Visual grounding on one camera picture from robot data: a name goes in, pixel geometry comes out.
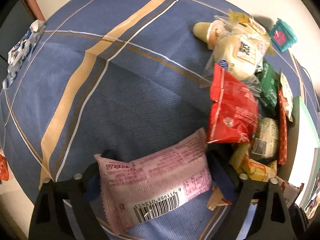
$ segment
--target red snack package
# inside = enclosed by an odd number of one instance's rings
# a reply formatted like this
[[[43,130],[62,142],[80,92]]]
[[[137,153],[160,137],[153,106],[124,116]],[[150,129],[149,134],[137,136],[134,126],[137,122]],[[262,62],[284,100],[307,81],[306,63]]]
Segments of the red snack package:
[[[279,154],[278,163],[283,165],[287,161],[287,149],[288,149],[288,132],[287,132],[287,118],[285,114],[285,103],[287,100],[284,98],[282,90],[278,88],[278,100],[279,100],[279,111],[280,111],[280,129],[279,129]]]
[[[7,160],[2,155],[0,155],[0,180],[9,180]]]
[[[245,84],[215,64],[207,143],[251,142],[258,123],[258,104]]]

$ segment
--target barcode number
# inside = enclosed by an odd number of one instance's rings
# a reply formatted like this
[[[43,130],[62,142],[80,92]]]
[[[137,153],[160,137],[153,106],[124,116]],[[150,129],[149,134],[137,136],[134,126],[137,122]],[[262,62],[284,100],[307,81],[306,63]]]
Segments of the barcode number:
[[[173,195],[167,199],[155,202],[146,207],[136,208],[133,210],[137,216],[137,219],[140,223],[146,222],[150,219],[159,217],[163,214],[168,213],[176,209],[179,206],[179,197],[176,191],[173,192]]]
[[[252,153],[266,155],[267,142],[255,138]]]

